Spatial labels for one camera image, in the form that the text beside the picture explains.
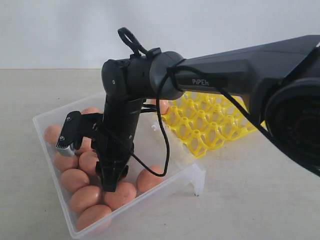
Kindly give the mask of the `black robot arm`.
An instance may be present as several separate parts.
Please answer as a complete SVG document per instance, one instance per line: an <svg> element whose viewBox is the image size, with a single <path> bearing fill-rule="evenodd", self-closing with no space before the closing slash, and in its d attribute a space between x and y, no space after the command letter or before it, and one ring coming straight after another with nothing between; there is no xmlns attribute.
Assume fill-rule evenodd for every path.
<svg viewBox="0 0 320 240"><path fill-rule="evenodd" d="M304 169L320 173L320 37L282 41L184 59L174 51L145 51L136 40L128 59L103 64L103 113L82 117L92 139L103 189L114 192L133 156L145 99L175 100L184 92L243 99L241 113L279 150Z"/></svg>

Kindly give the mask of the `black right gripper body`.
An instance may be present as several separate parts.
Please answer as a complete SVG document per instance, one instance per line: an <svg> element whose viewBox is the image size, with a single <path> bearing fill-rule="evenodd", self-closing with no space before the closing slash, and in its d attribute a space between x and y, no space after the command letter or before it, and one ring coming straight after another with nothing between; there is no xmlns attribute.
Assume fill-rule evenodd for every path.
<svg viewBox="0 0 320 240"><path fill-rule="evenodd" d="M127 164L134 151L138 120L145 100L105 98L103 113L82 114L78 134L91 139L98 162L95 172L101 181L101 164Z"/></svg>

